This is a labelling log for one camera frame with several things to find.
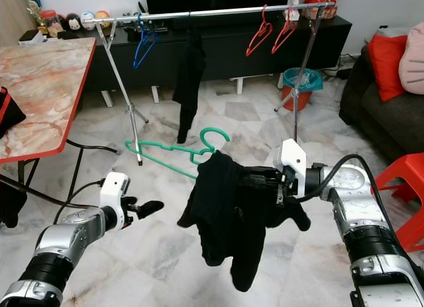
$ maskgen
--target sofa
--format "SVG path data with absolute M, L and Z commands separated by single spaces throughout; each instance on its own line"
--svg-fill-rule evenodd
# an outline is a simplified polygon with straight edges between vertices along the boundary
M 424 95 L 406 92 L 383 102 L 366 46 L 343 90 L 339 116 L 361 128 L 391 161 L 424 152 Z

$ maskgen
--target marble floor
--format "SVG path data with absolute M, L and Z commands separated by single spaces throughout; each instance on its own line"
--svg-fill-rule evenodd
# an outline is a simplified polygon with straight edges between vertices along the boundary
M 272 165 L 272 151 L 292 135 L 292 115 L 281 109 L 277 76 L 244 81 L 242 95 L 234 82 L 219 80 L 201 84 L 199 109 L 189 133 L 190 147 L 200 149 L 199 132 L 218 127 L 231 137 L 226 143 L 218 134 L 208 141 L 243 165 Z M 358 129 L 338 116 L 344 82 L 327 78 L 324 90 L 315 92 L 301 112 L 299 143 L 308 163 L 333 165 L 343 155 L 361 154 L 377 175 L 388 163 Z M 162 100 L 154 104 L 149 89 L 130 92 L 136 107 L 149 124 L 138 122 L 139 138 L 176 142 L 180 105 L 170 100 L 172 90 L 160 88 Z M 129 116 L 119 93 L 112 93 L 115 106 L 106 108 L 101 95 L 83 95 L 69 138 L 85 145 L 122 149 L 120 156 L 105 151 L 87 151 L 76 186 L 98 180 L 111 170 L 131 178 L 127 192 L 139 203 L 162 200 L 165 208 L 136 221 L 118 233 L 107 233 L 85 252 L 64 291 L 65 307 L 82 306 L 338 306 L 349 307 L 353 289 L 349 261 L 339 237 L 330 204 L 318 199 L 305 204 L 311 218 L 309 231 L 299 232 L 292 221 L 269 229 L 258 274 L 247 293 L 234 289 L 227 259 L 220 267 L 208 267 L 201 258 L 195 227 L 176 225 L 185 208 L 194 180 L 149 160 L 138 167 L 133 153 L 125 150 L 131 139 Z M 149 152 L 195 174 L 187 155 L 149 149 Z M 67 146 L 59 155 L 40 161 L 31 186 L 63 200 L 72 177 L 78 150 Z M 2 172 L 16 177 L 16 164 L 3 165 Z M 99 188 L 84 190 L 75 202 L 98 204 Z M 395 226 L 416 209 L 385 194 Z M 17 280 L 32 256 L 38 234 L 52 223 L 58 207 L 28 196 L 14 229 L 1 226 L 0 294 Z

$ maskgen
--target red table edge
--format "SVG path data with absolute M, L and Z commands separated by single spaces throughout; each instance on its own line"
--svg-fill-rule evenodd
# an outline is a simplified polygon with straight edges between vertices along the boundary
M 60 143 L 59 147 L 56 148 L 56 149 L 49 150 L 49 151 L 44 151 L 42 153 L 26 154 L 26 155 L 23 155 L 23 156 L 12 156 L 10 158 L 3 158 L 3 159 L 0 158 L 0 164 L 22 161 L 22 160 L 38 159 L 38 158 L 42 158 L 42 157 L 45 157 L 45 156 L 53 156 L 55 154 L 61 153 L 65 149 L 66 139 L 68 139 L 68 135 L 69 135 L 69 132 L 71 130 L 72 122 L 74 121 L 75 112 L 77 111 L 77 106 L 78 106 L 78 103 L 80 102 L 82 89 L 84 87 L 85 79 L 87 78 L 88 70 L 91 66 L 91 60 L 93 59 L 95 46 L 97 44 L 96 39 L 95 38 L 93 38 L 93 39 L 94 39 L 93 48 L 91 49 L 90 57 L 88 59 L 87 66 L 85 67 L 84 76 L 82 78 L 81 85 L 79 86 L 79 90 L 78 90 L 77 97 L 75 99 L 74 106 L 72 107 L 71 115 L 69 117 L 69 122 L 68 122 L 68 125 L 66 126 L 64 136 L 63 136 L 62 142 Z

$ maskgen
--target red hanger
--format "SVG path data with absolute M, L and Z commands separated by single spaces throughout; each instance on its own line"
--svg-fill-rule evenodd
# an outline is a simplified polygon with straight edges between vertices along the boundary
M 256 34 L 253 36 L 252 40 L 249 43 L 249 47 L 246 50 L 246 57 L 250 56 L 254 50 L 256 50 L 258 48 L 259 45 L 262 44 L 262 42 L 265 41 L 265 39 L 272 33 L 272 24 L 269 22 L 266 22 L 265 20 L 265 8 L 267 7 L 267 5 L 264 5 L 264 8 L 262 9 L 262 24 L 259 27 L 259 31 L 256 32 Z M 261 37 L 262 35 L 265 34 L 265 32 L 267 30 L 270 30 L 264 37 L 262 37 L 262 40 L 260 40 L 253 48 L 252 48 L 252 44 L 253 42 L 258 38 Z
M 294 30 L 296 29 L 296 24 L 290 20 L 290 11 L 292 10 L 292 6 L 293 6 L 293 3 L 289 6 L 288 15 L 287 15 L 287 21 L 284 24 L 283 29 L 279 33 L 279 35 L 278 35 L 278 37 L 277 37 L 277 39 L 276 39 L 276 41 L 275 41 L 275 43 L 274 43 L 274 45 L 272 47 L 271 54 L 274 54 L 281 47 L 281 45 L 283 45 L 284 42 L 290 37 L 290 35 L 293 34 Z M 291 32 L 289 34 L 287 34 L 287 36 L 285 37 L 285 39 L 283 39 L 283 41 L 281 41 L 279 43 L 279 45 L 277 45 L 277 43 L 280 40 L 280 38 L 290 30 L 290 27 L 292 27 Z

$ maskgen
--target blue hanger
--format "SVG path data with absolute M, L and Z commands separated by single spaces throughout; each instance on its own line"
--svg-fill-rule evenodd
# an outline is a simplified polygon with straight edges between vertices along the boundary
M 128 150 L 130 150 L 130 151 L 132 151 L 134 153 L 138 153 L 138 154 L 146 157 L 147 159 L 153 160 L 154 162 L 157 162 L 158 164 L 161 164 L 162 166 L 165 166 L 165 167 L 167 167 L 167 168 L 169 168 L 171 170 L 174 170 L 174 171 L 176 171 L 176 172 L 178 172 L 180 174 L 183 174 L 184 176 L 188 176 L 189 178 L 196 179 L 196 176 L 194 176 L 194 175 L 192 175 L 192 174 L 190 174 L 188 172 L 185 172 L 185 171 L 183 171 L 183 170 L 181 170 L 179 168 L 176 168 L 175 166 L 172 166 L 171 164 L 168 164 L 168 163 L 165 163 L 165 162 L 163 162 L 161 160 L 158 160 L 158 159 L 154 158 L 153 156 L 150 156 L 148 154 L 145 154 L 142 151 L 142 146 L 155 146 L 155 147 L 160 147 L 161 149 L 168 150 L 168 151 L 173 151 L 173 150 L 185 151 L 187 153 L 190 153 L 190 161 L 192 163 L 194 163 L 194 164 L 200 164 L 200 162 L 197 162 L 196 160 L 194 160 L 195 154 L 201 156 L 201 155 L 203 155 L 205 153 L 215 153 L 215 151 L 216 151 L 215 147 L 213 145 L 211 145 L 210 143 L 208 143 L 206 141 L 206 139 L 205 139 L 205 134 L 208 133 L 208 132 L 210 132 L 210 131 L 215 132 L 215 133 L 219 133 L 220 135 L 222 135 L 225 138 L 225 140 L 227 142 L 230 141 L 230 137 L 224 131 L 222 131 L 222 130 L 220 130 L 218 128 L 208 127 L 208 128 L 204 128 L 200 132 L 200 140 L 207 147 L 207 148 L 204 148 L 204 149 L 202 149 L 200 151 L 189 149 L 189 148 L 185 148 L 185 147 L 180 147 L 180 146 L 170 146 L 170 147 L 167 147 L 167 146 L 164 146 L 162 143 L 157 143 L 157 142 L 154 142 L 154 141 L 139 141 L 138 142 L 138 149 L 139 149 L 139 151 L 137 151 L 136 149 L 134 149 L 134 148 L 131 147 L 131 143 L 133 143 L 132 140 L 125 141 L 125 146 L 127 146 Z
M 141 24 L 141 14 L 138 15 L 138 24 L 141 27 L 141 40 L 137 46 L 137 50 L 135 51 L 135 56 L 134 56 L 134 63 L 132 64 L 132 66 L 134 67 L 134 69 L 137 69 L 138 67 L 140 67 L 142 61 L 146 58 L 146 55 L 150 52 L 150 50 L 152 49 L 153 45 L 156 44 L 156 41 L 158 40 L 158 36 L 156 35 L 156 33 L 154 31 L 149 31 L 147 32 L 144 29 L 143 24 Z M 137 58 L 138 58 L 138 52 L 140 51 L 141 46 L 146 46 L 149 42 L 150 42 L 150 36 L 153 35 L 153 42 L 150 45 L 150 47 L 147 49 L 147 51 L 144 53 L 143 57 L 141 58 L 141 60 L 139 62 L 137 62 Z

